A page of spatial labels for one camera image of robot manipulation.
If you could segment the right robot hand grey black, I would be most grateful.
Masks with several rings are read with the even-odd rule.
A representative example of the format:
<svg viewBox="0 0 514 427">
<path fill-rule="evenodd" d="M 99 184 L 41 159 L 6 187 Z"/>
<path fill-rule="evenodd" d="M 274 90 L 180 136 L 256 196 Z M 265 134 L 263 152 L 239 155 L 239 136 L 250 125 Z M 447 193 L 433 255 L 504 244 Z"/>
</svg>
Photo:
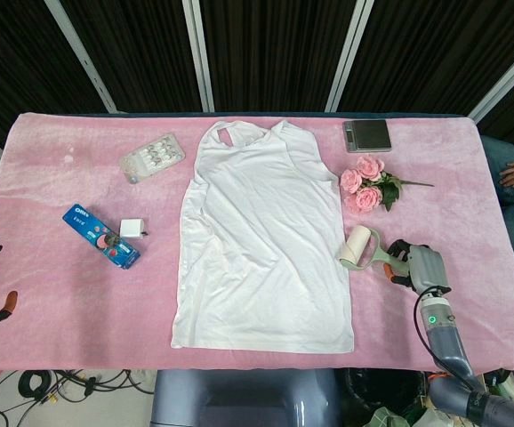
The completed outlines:
<svg viewBox="0 0 514 427">
<path fill-rule="evenodd" d="M 451 291 L 443 258 L 429 246 L 399 239 L 391 244 L 387 255 L 383 269 L 391 283 L 408 287 L 418 295 L 438 296 Z"/>
</svg>

